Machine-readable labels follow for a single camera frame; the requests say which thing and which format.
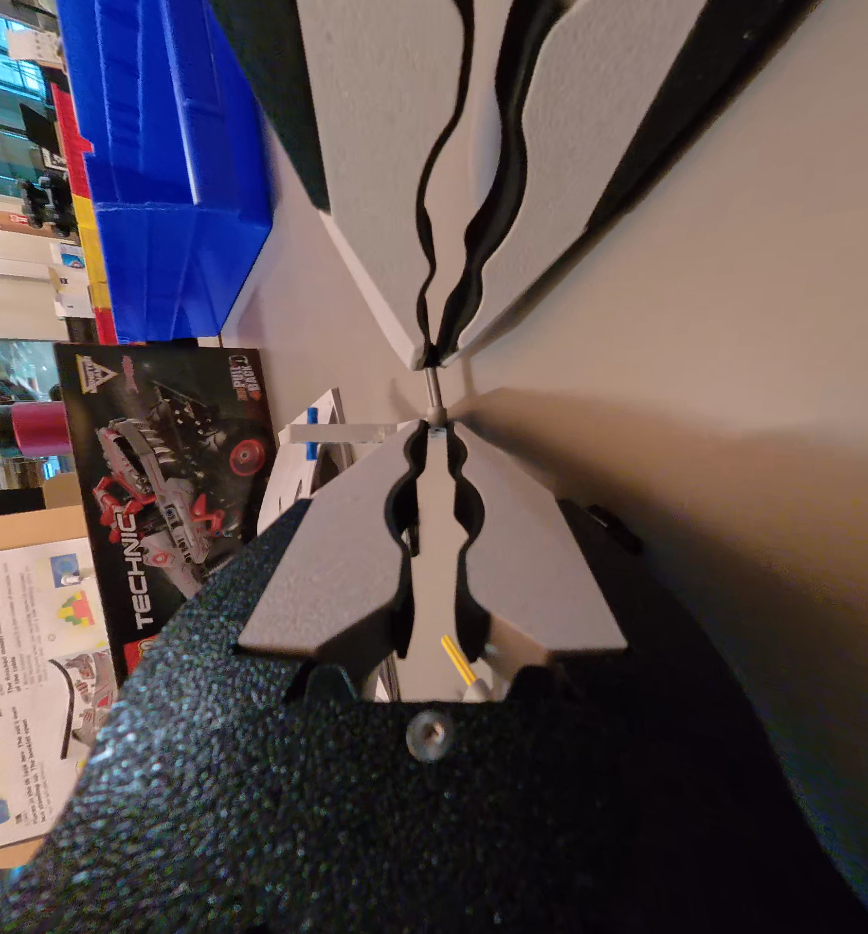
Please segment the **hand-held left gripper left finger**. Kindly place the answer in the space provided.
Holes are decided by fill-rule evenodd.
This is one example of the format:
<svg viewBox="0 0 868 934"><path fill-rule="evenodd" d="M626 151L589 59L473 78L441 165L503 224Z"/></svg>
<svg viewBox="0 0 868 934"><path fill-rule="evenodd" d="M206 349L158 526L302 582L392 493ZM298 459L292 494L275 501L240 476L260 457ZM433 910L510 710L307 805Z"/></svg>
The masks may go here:
<svg viewBox="0 0 868 934"><path fill-rule="evenodd" d="M311 499L238 647L292 660L405 659L428 422L404 424Z"/></svg>

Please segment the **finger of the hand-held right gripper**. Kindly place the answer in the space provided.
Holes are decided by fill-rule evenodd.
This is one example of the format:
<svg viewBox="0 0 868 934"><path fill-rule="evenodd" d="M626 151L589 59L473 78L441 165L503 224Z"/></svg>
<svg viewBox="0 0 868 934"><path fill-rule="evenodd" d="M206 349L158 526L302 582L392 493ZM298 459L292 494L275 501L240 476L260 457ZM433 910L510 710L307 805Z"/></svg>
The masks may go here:
<svg viewBox="0 0 868 934"><path fill-rule="evenodd" d="M580 239L704 6L574 2L530 28L500 105L497 174L441 320L442 365Z"/></svg>
<svg viewBox="0 0 868 934"><path fill-rule="evenodd" d="M425 199L467 97L473 4L307 1L298 11L325 228L396 356L422 369L437 269Z"/></svg>

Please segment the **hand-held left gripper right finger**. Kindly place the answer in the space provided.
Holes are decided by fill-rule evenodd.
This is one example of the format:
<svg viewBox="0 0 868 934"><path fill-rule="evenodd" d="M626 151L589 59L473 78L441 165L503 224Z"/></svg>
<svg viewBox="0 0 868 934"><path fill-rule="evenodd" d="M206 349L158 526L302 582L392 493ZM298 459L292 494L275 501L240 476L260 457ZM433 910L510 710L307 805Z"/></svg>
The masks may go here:
<svg viewBox="0 0 868 934"><path fill-rule="evenodd" d="M445 432L455 639L505 688L525 669L616 658L628 642L555 495L462 423Z"/></svg>

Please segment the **light grey toy beam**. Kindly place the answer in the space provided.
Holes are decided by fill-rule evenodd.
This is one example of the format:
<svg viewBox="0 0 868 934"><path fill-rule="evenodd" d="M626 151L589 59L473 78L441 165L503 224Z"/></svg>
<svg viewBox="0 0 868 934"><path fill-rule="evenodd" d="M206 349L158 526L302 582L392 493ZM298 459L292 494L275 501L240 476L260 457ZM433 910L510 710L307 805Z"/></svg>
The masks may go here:
<svg viewBox="0 0 868 934"><path fill-rule="evenodd" d="M280 445L379 445L413 422L404 423L290 423L278 434Z"/></svg>

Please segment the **light grey desk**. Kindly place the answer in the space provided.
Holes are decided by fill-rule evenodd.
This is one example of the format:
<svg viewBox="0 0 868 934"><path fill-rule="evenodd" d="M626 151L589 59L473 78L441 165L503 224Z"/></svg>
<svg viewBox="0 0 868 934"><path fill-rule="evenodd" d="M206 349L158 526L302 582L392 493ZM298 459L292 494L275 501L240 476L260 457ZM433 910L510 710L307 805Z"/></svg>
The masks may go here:
<svg viewBox="0 0 868 934"><path fill-rule="evenodd" d="M722 651L868 897L868 2L818 2L441 378Z"/></svg>

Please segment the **white instruction booklet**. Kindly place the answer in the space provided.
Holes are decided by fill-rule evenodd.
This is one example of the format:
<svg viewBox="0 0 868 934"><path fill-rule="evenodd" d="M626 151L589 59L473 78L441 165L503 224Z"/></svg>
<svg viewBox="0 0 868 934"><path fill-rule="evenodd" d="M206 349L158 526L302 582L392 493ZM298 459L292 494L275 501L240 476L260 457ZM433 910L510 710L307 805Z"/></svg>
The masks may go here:
<svg viewBox="0 0 868 934"><path fill-rule="evenodd" d="M326 391L310 406L318 408L319 423L345 423L342 398L337 388ZM306 423L308 407L290 423ZM319 445L319 456L315 462L306 461L305 451L305 445L282 447L278 441L257 520L257 534L262 534L296 502L311 499L356 460L352 445Z"/></svg>

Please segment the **yellow toy axle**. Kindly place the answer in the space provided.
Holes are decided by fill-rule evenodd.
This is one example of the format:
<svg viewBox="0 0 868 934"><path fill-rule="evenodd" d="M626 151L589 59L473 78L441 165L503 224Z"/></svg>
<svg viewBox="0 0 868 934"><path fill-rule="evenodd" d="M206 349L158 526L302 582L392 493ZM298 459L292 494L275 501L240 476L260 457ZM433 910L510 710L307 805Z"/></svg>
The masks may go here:
<svg viewBox="0 0 868 934"><path fill-rule="evenodd" d="M462 678L465 687L472 687L477 682L478 676L452 637L444 634L440 637L440 645Z"/></svg>

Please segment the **black toy set box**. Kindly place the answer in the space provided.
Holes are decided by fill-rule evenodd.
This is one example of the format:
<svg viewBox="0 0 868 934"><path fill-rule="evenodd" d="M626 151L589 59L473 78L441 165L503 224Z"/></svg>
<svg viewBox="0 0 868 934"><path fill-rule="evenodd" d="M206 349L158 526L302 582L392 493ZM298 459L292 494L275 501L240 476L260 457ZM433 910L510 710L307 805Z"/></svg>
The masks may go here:
<svg viewBox="0 0 868 934"><path fill-rule="evenodd" d="M118 683L256 534L277 445L253 349L54 346Z"/></svg>

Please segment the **blue plastic bin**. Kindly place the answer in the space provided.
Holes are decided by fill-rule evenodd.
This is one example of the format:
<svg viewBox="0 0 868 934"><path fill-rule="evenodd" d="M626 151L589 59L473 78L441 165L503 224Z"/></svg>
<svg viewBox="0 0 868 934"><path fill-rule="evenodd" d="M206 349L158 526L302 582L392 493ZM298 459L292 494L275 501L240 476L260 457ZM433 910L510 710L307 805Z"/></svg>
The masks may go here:
<svg viewBox="0 0 868 934"><path fill-rule="evenodd" d="M220 333L272 226L262 119L208 2L57 2L116 333Z"/></svg>

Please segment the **printed instruction sheet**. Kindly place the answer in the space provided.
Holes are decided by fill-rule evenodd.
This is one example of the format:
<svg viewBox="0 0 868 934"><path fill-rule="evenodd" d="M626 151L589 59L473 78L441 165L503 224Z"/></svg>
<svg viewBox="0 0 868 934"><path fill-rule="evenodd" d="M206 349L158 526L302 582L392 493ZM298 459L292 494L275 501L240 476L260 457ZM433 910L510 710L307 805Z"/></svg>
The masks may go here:
<svg viewBox="0 0 868 934"><path fill-rule="evenodd" d="M90 543L0 551L0 848L46 835L117 695Z"/></svg>

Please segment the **magenta container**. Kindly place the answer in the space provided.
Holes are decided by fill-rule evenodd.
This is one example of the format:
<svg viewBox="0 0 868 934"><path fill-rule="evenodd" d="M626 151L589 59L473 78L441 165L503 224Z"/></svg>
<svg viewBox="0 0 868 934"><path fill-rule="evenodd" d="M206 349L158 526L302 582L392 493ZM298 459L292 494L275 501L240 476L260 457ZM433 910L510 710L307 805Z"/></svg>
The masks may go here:
<svg viewBox="0 0 868 934"><path fill-rule="evenodd" d="M64 403L0 404L0 457L34 460L71 453Z"/></svg>

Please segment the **cardboard board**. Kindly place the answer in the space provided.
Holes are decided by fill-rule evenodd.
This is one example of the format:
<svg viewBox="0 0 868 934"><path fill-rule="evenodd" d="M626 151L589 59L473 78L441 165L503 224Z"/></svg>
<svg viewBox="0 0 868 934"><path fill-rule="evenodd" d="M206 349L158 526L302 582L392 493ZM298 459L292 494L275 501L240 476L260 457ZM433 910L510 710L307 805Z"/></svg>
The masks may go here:
<svg viewBox="0 0 868 934"><path fill-rule="evenodd" d="M88 527L81 505L15 513L0 517L0 551L85 538ZM27 865L43 845L44 836L0 847L0 870Z"/></svg>

